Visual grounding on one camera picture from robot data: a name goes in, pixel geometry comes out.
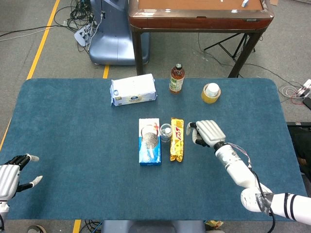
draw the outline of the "white robotic hand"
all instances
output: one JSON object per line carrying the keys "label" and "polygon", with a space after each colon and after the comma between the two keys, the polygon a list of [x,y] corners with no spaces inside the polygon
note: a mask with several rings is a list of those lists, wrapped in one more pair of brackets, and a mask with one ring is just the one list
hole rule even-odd
{"label": "white robotic hand", "polygon": [[[225,143],[225,134],[215,121],[191,122],[187,125],[186,135],[190,134],[192,128],[192,141],[198,145],[214,147],[216,157],[237,185],[244,188],[258,187],[256,177],[233,148]],[[264,185],[262,187],[265,191],[270,192]]]}
{"label": "white robotic hand", "polygon": [[0,232],[4,231],[4,222],[10,209],[7,202],[16,193],[36,186],[42,179],[42,176],[38,176],[29,183],[19,185],[20,172],[29,161],[37,162],[39,157],[30,154],[19,155],[0,166]]}
{"label": "white robotic hand", "polygon": [[192,128],[192,141],[201,146],[214,147],[216,157],[234,182],[246,188],[241,193],[241,202],[247,210],[274,213],[311,225],[311,198],[288,193],[273,194],[259,183],[257,175],[251,170],[250,159],[247,167],[231,146],[236,145],[225,143],[225,134],[215,121],[191,122],[187,125],[186,135],[190,134]]}

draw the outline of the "metal stand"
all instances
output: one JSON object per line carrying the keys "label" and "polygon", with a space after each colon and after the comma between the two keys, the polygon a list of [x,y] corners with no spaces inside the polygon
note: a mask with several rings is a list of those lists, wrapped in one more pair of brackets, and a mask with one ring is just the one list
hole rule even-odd
{"label": "metal stand", "polygon": [[210,49],[210,48],[212,48],[212,47],[214,47],[214,46],[216,46],[216,45],[219,45],[219,46],[233,59],[234,62],[237,62],[237,60],[236,60],[235,58],[239,55],[239,54],[238,54],[238,51],[240,50],[240,47],[241,47],[242,44],[243,44],[242,50],[245,48],[245,45],[246,45],[246,42],[247,42],[247,36],[248,36],[248,35],[247,35],[246,33],[244,33],[244,35],[243,35],[241,41],[239,42],[239,45],[238,45],[237,49],[235,50],[234,54],[231,54],[231,53],[222,45],[222,43],[225,42],[225,41],[227,41],[227,40],[230,40],[231,38],[236,37],[236,36],[238,36],[238,35],[240,35],[240,34],[241,34],[241,33],[236,33],[236,34],[234,34],[234,35],[232,35],[232,36],[230,36],[230,37],[228,37],[228,38],[226,38],[226,39],[224,39],[224,40],[222,40],[222,41],[219,41],[219,42],[217,42],[216,44],[213,44],[213,45],[211,45],[211,46],[205,48],[204,51],[205,51],[205,50],[208,50],[208,49]]}

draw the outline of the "blue machine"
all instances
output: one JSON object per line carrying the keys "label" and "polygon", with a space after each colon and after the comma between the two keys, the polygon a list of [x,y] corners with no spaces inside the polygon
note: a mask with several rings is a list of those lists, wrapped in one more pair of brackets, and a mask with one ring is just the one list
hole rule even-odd
{"label": "blue machine", "polygon": [[[91,61],[101,65],[135,65],[128,0],[91,0],[96,22],[101,21],[89,48]],[[143,63],[149,61],[150,34],[141,35]]]}

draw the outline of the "gray floor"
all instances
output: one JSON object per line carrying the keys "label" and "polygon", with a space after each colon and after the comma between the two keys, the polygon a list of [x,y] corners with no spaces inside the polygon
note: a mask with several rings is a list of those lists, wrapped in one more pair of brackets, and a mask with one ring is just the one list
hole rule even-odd
{"label": "gray floor", "polygon": [[[58,9],[70,4],[70,0],[60,2]],[[54,1],[50,0],[2,0],[0,1],[0,33],[26,29],[47,24]],[[288,81],[304,83],[311,78],[311,4],[294,0],[280,0],[274,7],[275,19],[256,46],[256,53],[249,57],[249,63],[261,65],[279,74]],[[69,16],[63,11],[58,16],[62,22]],[[1,37],[25,35],[16,33]],[[26,80],[43,33],[0,42],[0,139],[15,106],[19,89]],[[201,47],[207,47],[229,35],[200,34]],[[152,34],[151,59],[147,72],[155,78],[168,78],[171,67],[182,62],[187,78],[226,77],[231,67],[220,66],[211,56],[200,52],[197,33],[154,33]],[[225,43],[231,51],[238,38]],[[209,51],[224,64],[233,65],[231,59],[219,47]],[[85,52],[78,52],[73,33],[63,28],[51,29],[41,53],[33,78],[102,78],[103,66],[91,63]],[[109,78],[118,79],[136,74],[134,67],[110,67]],[[245,65],[241,75],[247,78],[268,78],[277,86],[284,81],[261,68]],[[282,103],[287,121],[311,121],[311,112],[304,105],[294,105],[290,101]],[[306,182],[309,194],[311,185]],[[22,233],[33,223],[46,227],[48,232],[72,232],[73,221],[56,220],[9,220],[7,232]],[[270,222],[226,222],[222,227],[227,233],[266,232]],[[278,222],[275,232],[310,232],[311,227],[293,222]]]}

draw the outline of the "plastic bottle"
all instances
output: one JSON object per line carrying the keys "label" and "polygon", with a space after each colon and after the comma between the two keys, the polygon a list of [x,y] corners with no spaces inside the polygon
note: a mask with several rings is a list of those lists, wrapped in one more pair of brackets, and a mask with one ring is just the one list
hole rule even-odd
{"label": "plastic bottle", "polygon": [[178,63],[171,70],[171,79],[170,79],[170,92],[177,94],[181,91],[183,81],[185,77],[185,70],[183,69],[182,64]]}

